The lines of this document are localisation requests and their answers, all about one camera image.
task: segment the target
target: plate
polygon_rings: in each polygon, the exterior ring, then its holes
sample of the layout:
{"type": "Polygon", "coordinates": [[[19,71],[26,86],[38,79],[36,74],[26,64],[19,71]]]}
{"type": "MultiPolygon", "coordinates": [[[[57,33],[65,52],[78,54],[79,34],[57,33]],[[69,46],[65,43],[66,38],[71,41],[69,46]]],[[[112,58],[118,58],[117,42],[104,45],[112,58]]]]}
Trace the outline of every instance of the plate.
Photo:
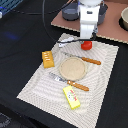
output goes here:
{"type": "Polygon", "coordinates": [[[60,64],[59,71],[66,80],[77,81],[87,73],[87,65],[80,58],[69,57],[60,64]]]}

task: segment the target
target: wire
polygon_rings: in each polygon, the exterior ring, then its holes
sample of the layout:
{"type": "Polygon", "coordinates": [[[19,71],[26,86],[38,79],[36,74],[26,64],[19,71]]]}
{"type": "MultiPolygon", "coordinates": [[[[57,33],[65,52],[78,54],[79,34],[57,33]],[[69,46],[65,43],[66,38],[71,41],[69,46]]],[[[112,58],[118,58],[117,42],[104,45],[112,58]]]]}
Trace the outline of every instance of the wire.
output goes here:
{"type": "MultiPolygon", "coordinates": [[[[66,6],[68,6],[73,0],[71,0],[69,3],[63,5],[61,8],[57,9],[57,10],[54,10],[54,11],[51,11],[51,12],[47,12],[47,13],[44,13],[45,15],[46,14],[52,14],[52,13],[55,13],[55,12],[58,12],[60,11],[61,9],[65,8],[66,6]]],[[[9,8],[4,8],[4,7],[0,7],[0,8],[3,8],[3,9],[6,9],[8,11],[11,11],[11,12],[16,12],[16,13],[20,13],[20,14],[26,14],[26,15],[42,15],[42,13],[26,13],[26,12],[22,12],[22,11],[17,11],[17,10],[11,10],[9,8]]]]}
{"type": "Polygon", "coordinates": [[[67,41],[67,42],[61,42],[58,40],[55,40],[53,37],[50,36],[50,34],[48,33],[46,27],[45,27],[45,18],[44,18],[44,5],[45,5],[45,0],[43,0],[43,4],[42,4],[42,21],[43,21],[43,25],[44,25],[44,29],[46,31],[46,34],[56,43],[71,43],[71,42],[77,42],[77,41],[93,41],[96,38],[96,33],[93,32],[93,37],[91,39],[78,39],[78,40],[72,40],[72,41],[67,41]]]}

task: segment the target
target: butter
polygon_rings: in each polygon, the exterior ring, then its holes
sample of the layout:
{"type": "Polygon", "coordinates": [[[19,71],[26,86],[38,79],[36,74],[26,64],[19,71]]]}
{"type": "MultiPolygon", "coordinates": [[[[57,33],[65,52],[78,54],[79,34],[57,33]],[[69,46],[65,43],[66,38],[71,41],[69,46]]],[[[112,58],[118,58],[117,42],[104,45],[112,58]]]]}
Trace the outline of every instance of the butter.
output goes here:
{"type": "Polygon", "coordinates": [[[69,103],[71,109],[80,107],[80,102],[79,102],[78,98],[76,97],[76,94],[73,91],[71,86],[63,88],[63,91],[64,91],[64,94],[68,100],[68,103],[69,103]]]}

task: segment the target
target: red object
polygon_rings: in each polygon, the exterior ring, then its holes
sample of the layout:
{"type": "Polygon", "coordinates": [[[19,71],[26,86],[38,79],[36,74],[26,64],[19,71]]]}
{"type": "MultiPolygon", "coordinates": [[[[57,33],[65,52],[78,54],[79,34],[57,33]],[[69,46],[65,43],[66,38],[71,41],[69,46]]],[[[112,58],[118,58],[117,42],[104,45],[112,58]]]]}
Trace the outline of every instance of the red object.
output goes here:
{"type": "Polygon", "coordinates": [[[90,50],[92,48],[92,41],[84,41],[83,44],[81,44],[81,49],[83,50],[90,50]]]}

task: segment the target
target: white placemat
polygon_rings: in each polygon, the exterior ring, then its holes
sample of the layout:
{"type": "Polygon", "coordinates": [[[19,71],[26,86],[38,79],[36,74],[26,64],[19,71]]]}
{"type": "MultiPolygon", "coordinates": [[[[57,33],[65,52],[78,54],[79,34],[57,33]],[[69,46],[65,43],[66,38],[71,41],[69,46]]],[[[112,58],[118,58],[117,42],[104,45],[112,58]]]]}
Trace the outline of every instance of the white placemat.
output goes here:
{"type": "MultiPolygon", "coordinates": [[[[59,40],[61,41],[69,37],[71,35],[62,34],[59,40]]],[[[55,44],[52,49],[55,67],[44,69],[43,64],[41,64],[17,98],[55,115],[76,127],[94,128],[117,51],[118,47],[116,46],[96,41],[93,41],[93,48],[89,51],[81,50],[79,42],[70,43],[61,49],[58,47],[58,44],[55,44]],[[49,72],[52,72],[60,76],[58,67],[65,58],[68,58],[61,51],[99,60],[102,63],[101,65],[96,65],[85,62],[87,63],[88,72],[77,83],[89,87],[90,91],[85,92],[73,87],[81,103],[81,106],[75,110],[71,110],[63,93],[63,88],[68,85],[63,82],[57,82],[49,78],[48,75],[49,72]]]]}

